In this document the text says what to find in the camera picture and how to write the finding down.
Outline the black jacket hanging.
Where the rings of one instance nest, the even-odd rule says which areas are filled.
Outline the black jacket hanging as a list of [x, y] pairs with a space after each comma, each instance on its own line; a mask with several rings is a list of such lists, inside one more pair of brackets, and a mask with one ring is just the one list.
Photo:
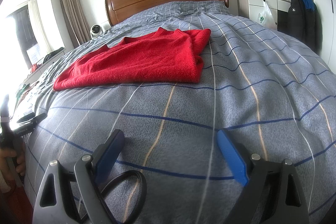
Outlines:
[[319, 11], [307, 10], [302, 0], [290, 1], [288, 10], [288, 35], [298, 39], [313, 52], [318, 53], [322, 47], [322, 23]]

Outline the white cabinet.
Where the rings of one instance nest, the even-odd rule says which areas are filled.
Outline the white cabinet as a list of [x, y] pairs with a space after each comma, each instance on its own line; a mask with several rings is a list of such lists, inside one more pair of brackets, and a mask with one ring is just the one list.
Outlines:
[[[258, 13], [264, 7], [263, 0], [237, 0], [237, 2], [239, 15], [257, 22]], [[276, 22], [276, 30], [286, 32], [290, 2], [287, 0], [266, 0], [266, 2]]]

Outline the grey plaid duvet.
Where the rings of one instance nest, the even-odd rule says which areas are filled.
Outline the grey plaid duvet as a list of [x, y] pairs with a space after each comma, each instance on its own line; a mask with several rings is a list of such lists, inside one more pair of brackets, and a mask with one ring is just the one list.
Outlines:
[[[208, 28], [197, 84], [124, 83], [56, 92], [54, 81], [102, 46], [159, 28]], [[310, 223], [335, 202], [335, 74], [308, 46], [224, 4], [170, 2], [140, 12], [52, 64], [17, 114], [46, 113], [25, 137], [24, 187], [34, 203], [51, 160], [73, 162], [93, 152], [113, 129], [125, 147], [110, 172], [141, 171], [147, 198], [138, 223], [222, 223], [242, 187], [215, 135], [224, 129], [263, 159], [291, 159]]]

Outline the orange fleece garment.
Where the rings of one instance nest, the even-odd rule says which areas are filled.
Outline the orange fleece garment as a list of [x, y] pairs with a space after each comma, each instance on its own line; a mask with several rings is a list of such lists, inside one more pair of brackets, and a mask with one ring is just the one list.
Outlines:
[[2, 195], [1, 223], [32, 223], [33, 207], [23, 186], [17, 187], [14, 180], [7, 181], [9, 191]]

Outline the white round fan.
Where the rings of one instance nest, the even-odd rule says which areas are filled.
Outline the white round fan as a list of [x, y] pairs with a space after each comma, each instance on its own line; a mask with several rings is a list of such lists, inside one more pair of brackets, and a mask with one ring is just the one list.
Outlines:
[[98, 24], [94, 24], [91, 28], [90, 28], [90, 34], [91, 34], [91, 38], [96, 38], [98, 36], [100, 36], [103, 33], [103, 29], [100, 25]]

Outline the red knit sweater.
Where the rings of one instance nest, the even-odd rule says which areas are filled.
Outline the red knit sweater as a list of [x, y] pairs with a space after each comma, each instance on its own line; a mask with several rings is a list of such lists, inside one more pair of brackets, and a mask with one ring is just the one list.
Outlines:
[[77, 59], [60, 74], [53, 89], [123, 83], [198, 83], [204, 64], [200, 54], [210, 34], [208, 28], [159, 28], [144, 36], [124, 37], [112, 48], [104, 45]]

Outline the white plastic bag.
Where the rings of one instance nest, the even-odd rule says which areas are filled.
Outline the white plastic bag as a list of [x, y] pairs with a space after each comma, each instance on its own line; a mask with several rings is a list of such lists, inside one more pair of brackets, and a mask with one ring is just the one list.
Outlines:
[[263, 6], [262, 11], [258, 13], [257, 22], [266, 28], [275, 30], [277, 25], [266, 0], [263, 0]]

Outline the beige curtain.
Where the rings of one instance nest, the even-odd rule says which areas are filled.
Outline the beige curtain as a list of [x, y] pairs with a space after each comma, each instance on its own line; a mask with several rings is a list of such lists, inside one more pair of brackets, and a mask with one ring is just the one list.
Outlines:
[[79, 0], [62, 0], [64, 12], [71, 26], [78, 45], [82, 45], [91, 39], [89, 24], [83, 12]]

